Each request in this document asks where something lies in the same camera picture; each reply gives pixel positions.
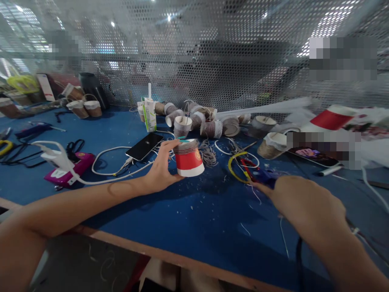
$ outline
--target perforated metal panel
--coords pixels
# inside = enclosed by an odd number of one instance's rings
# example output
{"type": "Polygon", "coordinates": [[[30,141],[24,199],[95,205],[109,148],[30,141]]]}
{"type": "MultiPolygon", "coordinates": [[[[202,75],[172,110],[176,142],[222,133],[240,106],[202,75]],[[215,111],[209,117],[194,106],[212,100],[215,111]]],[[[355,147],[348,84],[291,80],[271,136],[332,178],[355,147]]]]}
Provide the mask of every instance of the perforated metal panel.
{"type": "MultiPolygon", "coordinates": [[[[298,96],[389,106],[387,1],[18,0],[0,2],[0,74],[97,74],[113,105],[147,95],[219,111],[298,96]],[[376,37],[377,81],[308,80],[308,38],[376,37]]],[[[283,115],[275,116],[280,120],[283,115]]]]}

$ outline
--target black thermos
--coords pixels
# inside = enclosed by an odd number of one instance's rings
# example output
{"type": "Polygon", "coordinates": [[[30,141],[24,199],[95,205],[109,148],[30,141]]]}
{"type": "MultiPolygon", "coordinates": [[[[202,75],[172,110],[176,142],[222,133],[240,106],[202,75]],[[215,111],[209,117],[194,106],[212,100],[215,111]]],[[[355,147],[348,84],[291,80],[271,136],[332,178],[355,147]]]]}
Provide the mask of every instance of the black thermos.
{"type": "Polygon", "coordinates": [[[109,103],[107,96],[97,77],[92,73],[83,72],[79,74],[79,79],[85,94],[93,94],[100,102],[101,109],[108,109],[109,103]]]}

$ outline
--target yellow scissors handle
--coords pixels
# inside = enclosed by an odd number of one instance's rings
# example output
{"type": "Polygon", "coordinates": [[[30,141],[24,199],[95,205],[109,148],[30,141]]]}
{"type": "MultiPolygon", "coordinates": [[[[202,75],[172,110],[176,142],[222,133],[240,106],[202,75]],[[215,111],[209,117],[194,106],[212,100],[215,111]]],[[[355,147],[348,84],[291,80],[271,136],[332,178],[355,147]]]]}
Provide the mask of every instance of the yellow scissors handle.
{"type": "Polygon", "coordinates": [[[2,156],[2,155],[4,155],[4,154],[6,154],[9,150],[11,150],[12,149],[12,147],[13,147],[13,144],[12,144],[12,142],[11,141],[8,141],[8,140],[0,140],[0,146],[2,145],[2,144],[8,144],[3,150],[1,150],[0,151],[0,156],[2,156]]]}
{"type": "Polygon", "coordinates": [[[241,155],[246,155],[247,154],[247,152],[241,152],[241,153],[238,153],[238,154],[235,154],[235,155],[233,155],[233,156],[231,156],[231,158],[230,158],[230,160],[228,160],[228,169],[229,169],[229,171],[231,172],[231,174],[238,180],[238,181],[240,181],[240,182],[242,182],[242,183],[246,183],[246,184],[248,184],[249,183],[249,179],[250,179],[250,176],[248,175],[248,173],[246,172],[246,171],[243,171],[243,173],[244,173],[244,175],[247,177],[247,181],[244,181],[244,180],[242,180],[240,177],[238,177],[235,173],[234,173],[234,171],[232,170],[232,166],[231,166],[231,164],[232,164],[232,161],[236,158],[236,157],[238,157],[238,156],[241,156],[241,155]]]}

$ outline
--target phone screen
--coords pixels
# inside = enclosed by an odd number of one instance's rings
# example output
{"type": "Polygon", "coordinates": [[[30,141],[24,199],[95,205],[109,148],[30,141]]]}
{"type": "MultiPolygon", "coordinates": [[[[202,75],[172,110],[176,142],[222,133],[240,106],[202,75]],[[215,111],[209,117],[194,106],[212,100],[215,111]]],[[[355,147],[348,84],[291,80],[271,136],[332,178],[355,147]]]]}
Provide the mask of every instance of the phone screen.
{"type": "Polygon", "coordinates": [[[163,136],[157,135],[154,133],[150,133],[146,137],[144,137],[142,140],[140,140],[138,143],[136,143],[135,146],[130,148],[126,152],[126,155],[128,155],[129,157],[132,157],[133,159],[135,159],[137,161],[141,161],[162,140],[163,140],[163,136]]]}
{"type": "Polygon", "coordinates": [[[325,167],[331,167],[339,164],[339,161],[335,158],[327,156],[326,154],[321,153],[318,150],[311,149],[309,147],[291,148],[289,149],[289,152],[325,167]]]}

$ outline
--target wooden table edge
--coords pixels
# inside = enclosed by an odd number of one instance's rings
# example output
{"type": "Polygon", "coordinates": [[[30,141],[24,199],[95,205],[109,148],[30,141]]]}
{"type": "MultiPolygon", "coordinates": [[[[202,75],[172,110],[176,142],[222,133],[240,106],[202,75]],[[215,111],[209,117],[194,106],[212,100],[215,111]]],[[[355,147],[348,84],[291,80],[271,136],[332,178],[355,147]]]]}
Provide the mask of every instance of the wooden table edge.
{"type": "MultiPolygon", "coordinates": [[[[4,198],[0,198],[0,206],[9,210],[17,210],[22,206],[4,198]]],[[[183,255],[178,255],[169,251],[165,251],[156,247],[151,247],[141,243],[137,243],[132,240],[128,240],[104,231],[96,230],[87,226],[79,225],[71,229],[71,231],[78,234],[83,234],[113,245],[128,249],[143,255],[147,255],[152,258],[158,258],[170,264],[186,268],[188,270],[195,270],[202,272],[210,277],[226,281],[243,288],[247,288],[254,291],[263,292],[286,292],[284,288],[280,288],[271,284],[267,284],[249,277],[245,277],[221,268],[216,268],[209,264],[194,260],[183,255]]]]}

